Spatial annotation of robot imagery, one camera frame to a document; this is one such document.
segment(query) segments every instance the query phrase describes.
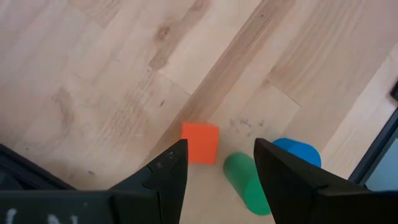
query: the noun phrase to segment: green cylinder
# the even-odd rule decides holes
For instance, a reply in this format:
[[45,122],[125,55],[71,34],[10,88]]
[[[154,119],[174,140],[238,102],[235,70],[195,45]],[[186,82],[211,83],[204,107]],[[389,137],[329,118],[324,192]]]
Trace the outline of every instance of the green cylinder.
[[242,152],[234,153],[224,161],[223,170],[226,178],[252,213],[256,215],[271,213],[254,159]]

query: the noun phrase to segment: blue object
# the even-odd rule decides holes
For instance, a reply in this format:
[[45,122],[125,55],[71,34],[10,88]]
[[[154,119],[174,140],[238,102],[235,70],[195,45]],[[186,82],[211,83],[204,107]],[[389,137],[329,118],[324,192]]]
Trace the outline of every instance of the blue object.
[[289,138],[281,138],[275,140],[274,145],[279,146],[282,149],[290,152],[291,154],[315,165],[321,167],[321,157],[318,151],[309,144],[295,141]]

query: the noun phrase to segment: orange cube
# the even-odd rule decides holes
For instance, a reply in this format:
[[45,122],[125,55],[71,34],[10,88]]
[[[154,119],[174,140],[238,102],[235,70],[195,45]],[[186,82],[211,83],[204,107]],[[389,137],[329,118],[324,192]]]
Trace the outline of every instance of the orange cube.
[[216,164],[220,129],[212,124],[183,123],[181,139],[188,139],[188,161]]

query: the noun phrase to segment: wooden floor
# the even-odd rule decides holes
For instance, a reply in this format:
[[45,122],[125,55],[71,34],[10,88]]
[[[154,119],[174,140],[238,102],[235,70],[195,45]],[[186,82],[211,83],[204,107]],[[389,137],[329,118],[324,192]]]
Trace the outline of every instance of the wooden floor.
[[222,174],[256,137],[314,145],[347,178],[396,104],[396,0],[0,0],[0,141],[79,189],[106,189],[175,142],[221,129],[190,165],[182,223],[272,223]]

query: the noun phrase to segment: wood plank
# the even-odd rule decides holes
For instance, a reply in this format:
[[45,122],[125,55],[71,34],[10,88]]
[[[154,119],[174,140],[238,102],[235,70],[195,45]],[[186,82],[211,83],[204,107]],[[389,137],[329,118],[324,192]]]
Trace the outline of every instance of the wood plank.
[[[214,221],[213,218],[222,222],[233,218],[241,220],[243,217],[239,217],[240,214],[246,214],[244,217],[249,219],[249,223],[250,220],[269,220],[269,217],[250,217],[250,212],[236,192],[230,190],[231,186],[227,187],[229,183],[224,178],[223,162],[234,152],[244,152],[252,156],[255,138],[277,139],[298,110],[299,105],[293,100],[269,82],[263,82],[249,101],[239,109],[238,114],[229,114],[225,110],[215,113],[209,122],[220,127],[217,163],[211,167],[190,166],[182,221],[209,223]],[[220,195],[224,190],[229,192],[229,199],[226,201],[226,195]],[[235,211],[237,215],[216,218],[213,211]]]
[[397,1],[321,1],[269,80],[302,108],[285,135],[322,150],[398,40]]
[[60,88],[13,150],[70,184],[95,183],[99,177],[87,163],[96,153],[90,146],[117,107],[86,81],[65,72]]
[[123,47],[144,3],[144,0],[126,1],[99,39],[90,47],[81,64],[73,71],[93,83],[112,59],[114,52]]
[[180,7],[173,9],[168,6],[159,6],[157,2],[146,4],[142,9],[146,13],[140,14],[134,20],[133,28],[127,35],[123,46],[114,49],[114,53],[109,56],[106,64],[99,65],[101,70],[93,74],[93,78],[90,79],[92,84],[112,96],[116,101],[124,101],[130,89],[151,72],[148,64],[161,48],[157,35],[162,29],[165,19],[183,17],[189,7],[191,5],[186,1]]
[[[196,90],[260,0],[197,2],[201,6],[193,5],[180,26],[171,27],[176,32],[170,34],[165,47],[151,61],[152,67],[189,94]],[[184,32],[187,33],[182,39],[180,33]]]
[[47,4],[47,0],[0,1],[0,61]]
[[15,78],[16,73],[28,63],[36,49],[43,43],[45,37],[62,21],[66,0],[56,0],[48,3],[30,25],[21,32],[16,43],[0,60],[0,86]]
[[66,68],[73,71],[74,68],[81,64],[81,61],[88,54],[89,49],[101,36],[103,29],[95,22],[90,21],[84,28],[79,41],[68,51],[68,60]]
[[84,14],[67,7],[28,63],[17,68],[20,71],[2,87],[0,101],[7,108],[0,112],[2,142],[12,147],[56,92],[67,64],[68,50],[79,40],[87,24]]
[[397,108],[389,95],[398,79],[398,47],[366,86],[321,153],[323,168],[348,178]]
[[81,189],[107,189],[135,173],[188,98],[164,76],[148,73],[86,149],[92,152],[85,161],[96,179],[85,180],[83,172],[70,182]]
[[123,0],[68,0],[76,9],[89,15],[102,28],[106,28],[122,7]]
[[264,80],[266,80],[267,75],[282,55],[283,50],[288,47],[292,39],[297,35],[316,5],[316,2],[312,0],[300,1],[294,4],[283,18],[280,26],[264,41],[264,45],[260,47],[256,56],[249,62],[232,89],[218,105],[212,115],[213,118],[237,117],[241,108],[248,103],[257,89],[264,85]]
[[260,3],[144,163],[159,155],[180,137],[183,121],[204,122],[210,119],[247,64],[293,5],[293,1],[270,0]]

